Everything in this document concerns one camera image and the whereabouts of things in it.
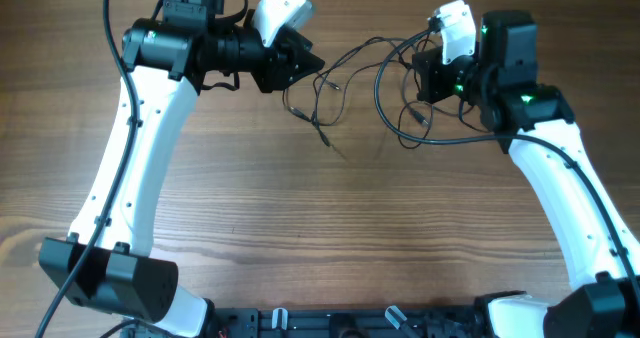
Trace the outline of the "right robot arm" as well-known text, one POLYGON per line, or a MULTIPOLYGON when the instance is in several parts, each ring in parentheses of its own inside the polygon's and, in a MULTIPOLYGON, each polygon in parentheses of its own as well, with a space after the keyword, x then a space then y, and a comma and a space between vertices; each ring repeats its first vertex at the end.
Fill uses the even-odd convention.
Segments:
POLYGON ((537 26, 526 11, 491 11, 475 22, 455 1, 429 21, 439 47, 413 58, 418 99, 451 96, 475 106, 482 125, 532 186, 561 248, 570 294, 547 303, 523 292, 483 298, 494 337, 635 337, 639 243, 595 173, 561 91, 538 82, 537 26))

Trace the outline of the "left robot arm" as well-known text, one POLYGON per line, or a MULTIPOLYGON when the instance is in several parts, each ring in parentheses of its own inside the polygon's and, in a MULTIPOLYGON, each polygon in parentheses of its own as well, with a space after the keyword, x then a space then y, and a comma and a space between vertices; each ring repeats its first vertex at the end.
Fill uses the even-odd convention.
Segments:
POLYGON ((234 91, 245 72, 272 93, 323 67, 300 32, 312 13, 309 0, 261 0, 233 15, 224 0, 159 0, 111 44, 121 91, 106 150, 67 236, 39 253, 58 300, 171 337, 222 335, 213 303, 180 286, 175 263, 151 257, 159 194, 207 73, 234 91))

